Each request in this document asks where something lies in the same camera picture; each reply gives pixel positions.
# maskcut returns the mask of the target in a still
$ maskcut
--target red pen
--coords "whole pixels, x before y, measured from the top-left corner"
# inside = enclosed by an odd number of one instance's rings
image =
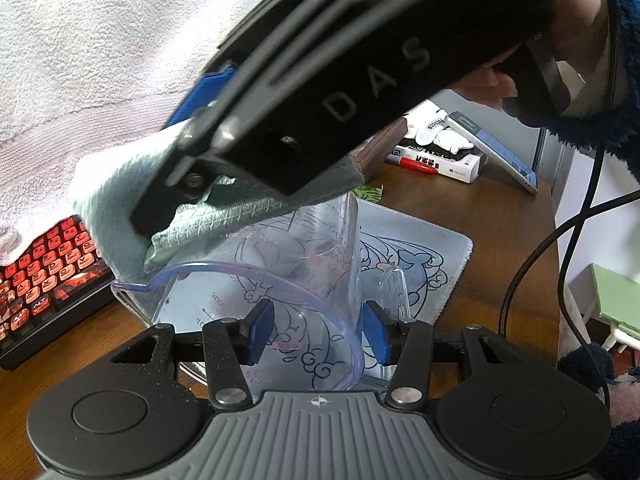
[[[407,168],[409,170],[420,171],[420,173],[429,173],[434,174],[438,173],[433,166],[429,166],[423,162],[418,162],[417,160],[411,160],[410,158],[406,158],[405,156],[398,155],[388,155],[386,157],[387,162],[391,162],[396,166],[402,166],[403,168]]]

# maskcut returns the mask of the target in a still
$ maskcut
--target human hand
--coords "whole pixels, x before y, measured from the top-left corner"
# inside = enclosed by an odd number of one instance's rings
[[[587,78],[602,56],[607,37],[607,9],[604,0],[557,0],[556,19],[543,31],[556,60],[564,60]],[[452,86],[463,98],[501,109],[502,100],[517,97],[513,79],[494,70],[517,46],[485,63]]]

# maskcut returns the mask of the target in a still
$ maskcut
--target gray ribbed plate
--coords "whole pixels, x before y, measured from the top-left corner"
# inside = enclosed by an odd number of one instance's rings
[[[418,415],[372,392],[267,392],[254,408],[213,418],[178,460],[140,480],[485,480]],[[590,479],[583,475],[580,480]],[[49,471],[46,480],[66,480]]]

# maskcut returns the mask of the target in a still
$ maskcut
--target black cable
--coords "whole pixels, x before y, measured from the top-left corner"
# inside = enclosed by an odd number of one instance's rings
[[[616,75],[617,75],[617,67],[618,67],[618,14],[617,14],[617,6],[616,0],[606,0],[607,1],[607,15],[609,22],[609,65],[607,70],[607,81],[606,88],[604,94],[604,102],[603,102],[603,110],[609,110],[614,105],[614,90],[616,83]],[[600,384],[602,386],[602,392],[604,394],[604,403],[609,409],[610,407],[610,398],[609,398],[609,387],[607,386],[607,381],[604,376],[603,371],[600,368],[600,365],[596,361],[595,355],[591,348],[588,346],[584,337],[578,330],[577,326],[569,316],[569,312],[564,303],[564,284],[566,281],[566,274],[569,268],[569,263],[571,262],[572,256],[574,255],[575,247],[578,243],[578,239],[580,237],[580,233],[582,232],[582,228],[584,227],[584,223],[587,218],[594,216],[595,214],[599,214],[605,210],[613,209],[622,203],[632,202],[632,200],[637,200],[640,198],[640,194],[638,198],[633,198],[635,193],[629,193],[623,197],[619,197],[618,199],[614,199],[613,201],[609,201],[609,205],[602,210],[595,212],[597,207],[591,207],[591,203],[593,203],[593,199],[595,197],[596,188],[598,186],[598,180],[600,179],[600,171],[602,170],[602,163],[604,161],[605,147],[601,145],[596,150],[596,155],[594,158],[593,169],[591,170],[591,176],[589,179],[589,185],[587,188],[587,193],[585,194],[584,201],[582,202],[582,207],[580,208],[580,212],[571,218],[569,221],[565,222],[559,228],[555,229],[534,251],[529,257],[526,259],[524,264],[520,267],[513,280],[511,280],[510,286],[507,289],[507,293],[505,294],[504,301],[502,302],[502,307],[500,309],[500,318],[498,322],[498,332],[506,337],[507,330],[507,316],[509,313],[509,307],[511,304],[511,300],[513,299],[513,295],[516,291],[517,286],[520,284],[526,272],[530,269],[532,264],[540,257],[540,255],[548,248],[555,240],[558,239],[562,233],[568,231],[571,227],[574,227],[574,231],[572,232],[571,238],[569,240],[569,244],[564,253],[564,258],[562,259],[562,264],[560,267],[560,272],[558,276],[558,305],[560,306],[560,312],[562,313],[562,317],[565,322],[571,329],[572,333],[575,335],[576,339],[580,342],[581,346],[585,349],[587,354],[589,355],[594,368],[598,374],[598,378],[600,379]],[[619,201],[617,205],[611,205],[611,202]]]

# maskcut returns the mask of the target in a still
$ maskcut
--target wooden desk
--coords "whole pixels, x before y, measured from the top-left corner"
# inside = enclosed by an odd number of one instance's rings
[[[554,228],[548,187],[532,197],[499,168],[485,168],[473,185],[382,164],[371,185],[383,184],[382,204],[459,231],[474,252],[437,328],[458,331],[466,323],[497,330],[509,280],[534,247]],[[524,279],[510,313],[510,340],[550,364],[556,362],[559,314],[558,251],[550,248]],[[143,329],[113,303],[66,333],[12,372],[0,370],[0,479],[31,480],[40,473],[27,441],[25,422],[33,401]],[[203,396],[191,380],[185,384]],[[433,369],[432,393],[455,382],[447,365]]]

